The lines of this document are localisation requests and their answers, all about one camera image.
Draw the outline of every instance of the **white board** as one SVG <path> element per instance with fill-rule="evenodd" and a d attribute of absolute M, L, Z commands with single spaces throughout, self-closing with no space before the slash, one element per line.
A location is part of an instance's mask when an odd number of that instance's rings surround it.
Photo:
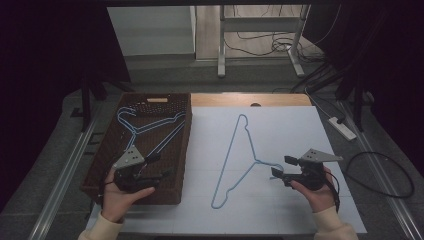
<path fill-rule="evenodd" d="M 249 130 L 255 154 L 245 127 Z M 211 206 L 226 159 L 214 206 L 224 201 L 227 189 L 251 167 L 254 155 L 261 161 L 282 165 L 286 173 L 299 173 L 298 166 L 284 163 L 284 156 L 299 158 L 310 148 L 333 154 L 315 107 L 193 107 L 181 203 L 133 206 L 122 232 L 151 235 L 313 234 L 316 227 L 307 200 L 297 191 L 284 187 L 281 180 L 270 179 L 270 166 L 254 165 L 229 193 L 221 208 Z M 340 183 L 341 219 L 352 224 L 357 233 L 366 233 L 339 165 L 333 162 L 325 166 Z M 88 228 L 94 224 L 98 212 L 99 206 L 95 206 Z"/>

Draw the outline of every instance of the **brown wooden crate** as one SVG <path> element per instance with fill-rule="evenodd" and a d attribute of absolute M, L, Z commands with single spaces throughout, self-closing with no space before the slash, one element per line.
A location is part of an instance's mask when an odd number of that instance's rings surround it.
<path fill-rule="evenodd" d="M 121 107 L 137 109 L 137 116 L 125 116 L 133 126 L 141 127 L 163 118 L 174 117 L 179 112 L 186 112 L 184 128 L 161 151 L 161 159 L 143 170 L 145 176 L 157 175 L 172 168 L 173 173 L 162 179 L 156 191 L 135 204 L 138 205 L 175 205 L 181 202 L 185 160 L 190 136 L 192 111 L 189 93 L 143 94 L 124 93 L 118 103 L 115 115 L 97 149 L 93 162 L 82 182 L 80 189 L 99 204 L 98 191 L 102 176 L 123 154 L 130 140 L 131 133 L 116 117 Z M 137 135 L 135 146 L 143 156 L 153 150 L 181 121 L 167 124 L 151 131 Z"/>

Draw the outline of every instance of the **sleeve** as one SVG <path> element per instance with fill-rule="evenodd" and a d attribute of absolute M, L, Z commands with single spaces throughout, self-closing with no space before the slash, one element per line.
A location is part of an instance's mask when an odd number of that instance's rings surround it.
<path fill-rule="evenodd" d="M 357 240 L 355 230 L 352 225 L 341 221 L 333 206 L 324 211 L 313 214 L 318 231 L 315 240 Z"/>
<path fill-rule="evenodd" d="M 84 230 L 78 240 L 115 240 L 122 226 L 123 224 L 108 221 L 99 213 L 93 228 Z"/>

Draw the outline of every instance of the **hand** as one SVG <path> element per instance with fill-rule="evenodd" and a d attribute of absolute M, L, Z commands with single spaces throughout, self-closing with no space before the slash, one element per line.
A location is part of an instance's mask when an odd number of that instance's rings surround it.
<path fill-rule="evenodd" d="M 111 222 L 121 222 L 131 205 L 138 199 L 149 196 L 155 191 L 150 187 L 127 194 L 119 190 L 113 182 L 115 170 L 112 168 L 105 180 L 102 216 Z"/>
<path fill-rule="evenodd" d="M 326 167 L 324 167 L 324 171 L 331 173 L 330 169 Z M 331 175 L 328 173 L 326 173 L 325 175 L 328 181 L 331 184 L 333 184 L 333 179 Z M 327 185 L 324 185 L 321 189 L 317 191 L 311 191 L 307 189 L 305 186 L 303 186 L 302 184 L 294 180 L 291 181 L 290 184 L 292 185 L 294 189 L 296 189 L 301 194 L 303 194 L 303 196 L 306 197 L 306 199 L 309 202 L 309 205 L 312 208 L 312 212 L 314 213 L 321 212 L 321 211 L 324 211 L 325 209 L 328 209 L 334 206 L 333 194 Z"/>

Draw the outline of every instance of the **metal rail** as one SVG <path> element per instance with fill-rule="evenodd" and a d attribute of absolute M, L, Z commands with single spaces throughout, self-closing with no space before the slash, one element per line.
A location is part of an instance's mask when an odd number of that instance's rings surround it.
<path fill-rule="evenodd" d="M 368 139 L 366 136 L 358 131 L 358 129 L 355 126 L 355 123 L 353 122 L 351 116 L 352 112 L 347 106 L 347 103 L 345 102 L 338 102 L 339 106 L 342 108 L 342 110 L 346 113 L 346 121 L 349 125 L 349 127 L 352 129 L 352 131 L 356 134 L 358 137 L 359 147 L 362 151 L 370 151 L 373 152 L 373 148 L 371 144 L 368 142 Z M 383 191 L 386 191 L 387 193 L 399 195 L 398 191 L 396 190 L 395 186 L 392 184 L 389 176 L 387 175 L 386 171 L 384 170 L 383 166 L 381 165 L 380 161 L 378 161 L 377 157 L 375 155 L 369 155 L 368 164 L 371 169 L 371 171 L 374 173 L 374 176 L 380 185 L 380 187 L 383 189 Z M 405 235 L 408 239 L 423 239 L 422 234 L 420 233 L 420 230 L 417 228 L 417 224 L 414 220 L 414 217 L 412 216 L 411 212 L 408 209 L 408 206 L 405 204 L 405 201 L 403 199 L 397 199 L 397 198 L 391 198 L 387 197 L 387 201 L 390 205 L 390 207 L 393 210 L 393 213 L 395 214 L 397 220 L 400 223 L 400 226 L 402 227 L 403 231 L 405 232 Z"/>
<path fill-rule="evenodd" d="M 87 146 L 88 141 L 90 140 L 90 135 L 94 130 L 97 119 L 101 112 L 101 105 L 93 106 L 94 117 L 88 125 L 85 132 L 82 132 L 75 144 L 74 149 L 72 150 L 71 155 L 66 161 L 65 166 L 60 173 L 53 190 L 50 193 L 49 198 L 44 205 L 43 210 L 38 217 L 37 222 L 34 225 L 34 228 L 31 231 L 28 239 L 45 239 L 47 233 L 50 229 L 50 226 L 56 216 L 57 210 L 59 209 L 60 204 L 62 203 L 63 197 L 68 189 L 69 183 L 71 182 L 72 177 L 74 176 L 75 169 L 78 166 L 78 163 L 81 159 L 81 156 L 84 153 L 84 149 Z"/>

